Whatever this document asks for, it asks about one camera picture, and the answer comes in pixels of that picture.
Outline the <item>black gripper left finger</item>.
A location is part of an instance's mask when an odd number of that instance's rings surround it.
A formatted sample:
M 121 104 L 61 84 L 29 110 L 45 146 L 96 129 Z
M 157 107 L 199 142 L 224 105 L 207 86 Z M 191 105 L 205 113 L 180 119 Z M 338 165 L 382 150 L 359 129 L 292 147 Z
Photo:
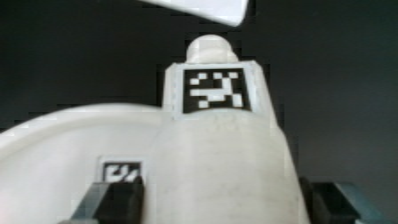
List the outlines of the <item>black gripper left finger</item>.
M 144 181 L 95 183 L 70 224 L 143 224 Z

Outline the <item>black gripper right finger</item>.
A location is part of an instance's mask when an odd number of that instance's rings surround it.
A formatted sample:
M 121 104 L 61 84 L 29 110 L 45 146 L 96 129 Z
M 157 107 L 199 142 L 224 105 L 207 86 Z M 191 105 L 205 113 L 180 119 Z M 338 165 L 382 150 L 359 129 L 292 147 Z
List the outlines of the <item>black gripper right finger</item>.
M 386 224 L 375 205 L 349 182 L 299 178 L 311 224 Z

